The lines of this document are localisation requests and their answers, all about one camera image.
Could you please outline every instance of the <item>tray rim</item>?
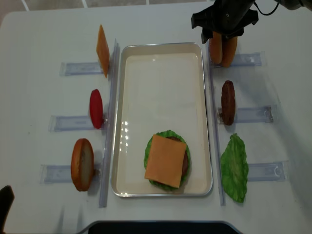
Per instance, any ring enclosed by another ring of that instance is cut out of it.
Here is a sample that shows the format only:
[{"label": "tray rim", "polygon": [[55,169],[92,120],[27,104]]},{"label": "tray rim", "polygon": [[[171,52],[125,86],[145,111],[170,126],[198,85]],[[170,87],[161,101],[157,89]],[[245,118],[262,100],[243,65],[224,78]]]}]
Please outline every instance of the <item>tray rim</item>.
[{"label": "tray rim", "polygon": [[[113,186],[113,165],[114,165],[114,154],[115,154],[115,141],[116,141],[116,128],[117,128],[117,114],[118,114],[118,104],[119,104],[119,95],[120,95],[120,77],[121,77],[121,60],[123,58],[123,54],[126,49],[131,48],[131,47],[146,47],[146,46],[162,46],[162,45],[181,45],[181,44],[193,44],[197,46],[200,49],[200,57],[201,57],[201,65],[202,65],[202,78],[203,78],[203,86],[204,86],[204,99],[205,99],[205,125],[206,125],[206,130],[207,130],[207,137],[208,137],[208,153],[209,153],[209,160],[210,160],[210,172],[211,172],[211,183],[210,187],[207,189],[207,191],[200,193],[200,194],[120,194],[119,192],[115,191],[114,186]],[[110,178],[110,184],[111,188],[113,190],[113,193],[117,195],[118,197],[200,197],[200,196],[206,196],[210,193],[213,187],[214,179],[213,179],[213,169],[212,169],[212,161],[211,161],[211,151],[210,151],[210,141],[209,141],[209,129],[208,129],[208,110],[207,110],[207,97],[206,97],[206,83],[205,83],[205,68],[204,68],[204,60],[203,60],[203,52],[202,48],[195,42],[180,42],[180,43],[163,43],[163,44],[142,44],[142,45],[128,45],[125,48],[123,48],[120,56],[120,68],[119,68],[119,76],[118,76],[118,82],[117,82],[117,93],[116,93],[116,103],[115,103],[115,121],[114,121],[114,140],[113,140],[113,145],[112,145],[112,153],[111,157],[113,158],[112,160],[112,165],[111,165],[111,178]]]}]

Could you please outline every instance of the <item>black cable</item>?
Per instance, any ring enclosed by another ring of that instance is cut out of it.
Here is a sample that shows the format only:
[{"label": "black cable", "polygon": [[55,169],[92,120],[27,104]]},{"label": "black cable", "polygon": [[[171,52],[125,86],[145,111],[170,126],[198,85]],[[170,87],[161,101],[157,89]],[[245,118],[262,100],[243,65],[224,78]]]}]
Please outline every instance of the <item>black cable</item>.
[{"label": "black cable", "polygon": [[276,5],[276,7],[274,8],[274,10],[272,10],[270,13],[264,14],[264,13],[262,13],[262,12],[260,11],[260,9],[259,9],[257,3],[254,2],[253,4],[256,6],[256,8],[258,9],[258,11],[259,11],[261,14],[263,14],[264,16],[270,16],[271,14],[273,14],[273,13],[276,11],[276,9],[277,9],[277,7],[278,7],[278,5],[279,5],[279,3],[277,3],[277,5]]}]

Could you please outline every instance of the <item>white table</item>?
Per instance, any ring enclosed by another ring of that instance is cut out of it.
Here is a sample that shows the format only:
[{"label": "white table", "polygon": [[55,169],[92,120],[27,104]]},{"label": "white table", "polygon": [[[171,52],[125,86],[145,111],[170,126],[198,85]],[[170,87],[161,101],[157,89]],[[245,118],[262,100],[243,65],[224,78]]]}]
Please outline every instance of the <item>white table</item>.
[{"label": "white table", "polygon": [[[88,195],[77,192],[72,184],[39,184],[40,165],[70,164],[78,138],[88,138],[99,155],[103,149],[100,131],[48,132],[50,115],[86,115],[93,89],[99,88],[103,99],[108,98],[103,76],[61,78],[60,63],[96,61],[100,24],[111,51],[115,38],[121,50],[133,44],[201,44],[201,28],[191,29],[191,16],[209,4],[18,12],[4,19],[0,29],[0,187],[10,184],[16,195],[7,233],[77,233],[101,220],[220,220],[249,234],[310,232],[311,220],[289,182],[248,183],[243,205],[227,196],[226,206],[221,207],[213,147],[214,187],[202,198],[121,199],[110,188],[108,206],[99,209],[99,191]],[[275,3],[263,5],[263,11],[269,11]],[[294,138],[311,152],[312,13],[279,7],[272,16],[259,18],[256,26],[245,29],[238,49],[241,53],[265,51],[268,75]]]}]

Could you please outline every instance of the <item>beef patty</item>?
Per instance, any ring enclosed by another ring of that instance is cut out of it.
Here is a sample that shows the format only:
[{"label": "beef patty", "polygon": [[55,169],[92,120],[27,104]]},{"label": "beef patty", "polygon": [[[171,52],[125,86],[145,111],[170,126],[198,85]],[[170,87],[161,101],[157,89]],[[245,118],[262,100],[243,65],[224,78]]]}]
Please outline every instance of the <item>beef patty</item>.
[{"label": "beef patty", "polygon": [[[181,142],[181,140],[179,138],[174,137],[174,136],[169,136],[167,138],[171,139],[171,140],[175,140],[175,141],[180,141]],[[189,158],[187,157],[187,152],[185,151],[184,159],[183,159],[183,166],[182,166],[182,176],[181,177],[184,177],[186,175],[188,167],[189,167]]]}]

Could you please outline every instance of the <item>food item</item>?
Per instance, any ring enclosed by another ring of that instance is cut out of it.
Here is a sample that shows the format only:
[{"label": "food item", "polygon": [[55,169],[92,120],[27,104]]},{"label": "food item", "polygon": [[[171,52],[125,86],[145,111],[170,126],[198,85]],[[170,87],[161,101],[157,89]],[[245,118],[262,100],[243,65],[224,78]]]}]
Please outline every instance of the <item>food item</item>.
[{"label": "food item", "polygon": [[89,103],[90,118],[95,128],[100,129],[103,124],[103,102],[98,89],[91,92]]},{"label": "food item", "polygon": [[[156,136],[161,136],[162,140],[164,137],[167,138],[167,140],[165,139],[165,141],[166,141],[166,143],[169,144],[169,145],[167,145],[167,146],[169,146],[169,149],[166,149],[165,153],[168,153],[171,150],[172,145],[175,145],[178,142],[185,143],[185,145],[186,145],[185,140],[181,136],[179,136],[178,134],[176,134],[175,132],[173,132],[171,130],[161,132],[161,133],[156,133]],[[162,189],[164,189],[166,191],[175,190],[175,189],[181,187],[182,184],[186,181],[188,174],[189,174],[189,171],[190,171],[190,168],[191,168],[191,156],[190,156],[189,147],[186,145],[186,148],[184,148],[182,153],[181,153],[181,151],[179,151],[178,160],[175,158],[176,156],[174,156],[173,160],[170,160],[171,158],[173,158],[173,157],[171,157],[173,154],[169,154],[170,157],[161,157],[161,158],[156,157],[156,160],[159,159],[159,162],[156,162],[155,166],[158,169],[155,169],[155,167],[153,166],[153,164],[154,164],[153,161],[150,165],[148,165],[149,164],[148,162],[150,161],[149,158],[151,156],[150,152],[152,150],[152,141],[153,141],[154,137],[155,137],[155,135],[149,140],[147,147],[146,147],[146,150],[145,150],[144,167],[148,173],[148,176],[146,176],[146,174],[145,174],[145,177],[146,178],[149,177],[149,173],[150,173],[149,170],[150,169],[152,169],[152,173],[155,173],[155,174],[152,174],[152,176],[154,176],[154,175],[160,176],[162,179],[165,180],[165,183],[168,180],[170,180],[169,182],[171,183],[173,181],[172,178],[174,177],[175,180],[179,181],[179,183],[174,184],[175,187],[167,185],[162,181],[159,182],[159,180],[156,181],[155,179],[151,179],[151,178],[148,178],[148,179],[150,179],[149,182],[151,184],[156,185],[158,187],[161,187]],[[157,151],[160,152],[161,154],[162,154],[162,152],[164,152],[164,151],[162,151],[163,149],[158,149],[157,145],[155,145],[155,146],[156,146],[156,149],[153,149],[153,150],[156,150],[154,152],[154,153],[156,153],[156,155],[157,155]]]},{"label": "food item", "polygon": [[230,67],[235,56],[236,47],[237,37],[231,38],[229,40],[224,40],[222,42],[223,55],[221,64],[223,67]]},{"label": "food item", "polygon": [[97,36],[97,55],[102,65],[104,75],[107,78],[109,69],[109,48],[107,45],[106,36],[102,25],[100,25],[99,27]]},{"label": "food item", "polygon": [[248,164],[245,144],[235,133],[221,156],[222,185],[224,191],[237,202],[243,202],[247,192]]},{"label": "food item", "polygon": [[209,50],[211,60],[219,64],[222,62],[222,35],[213,32],[213,38],[209,39]]},{"label": "food item", "polygon": [[236,110],[235,91],[232,81],[227,80],[222,86],[221,107],[224,124],[232,125]]},{"label": "food item", "polygon": [[79,139],[74,146],[71,164],[72,181],[78,191],[87,191],[94,174],[94,155],[90,142]]}]

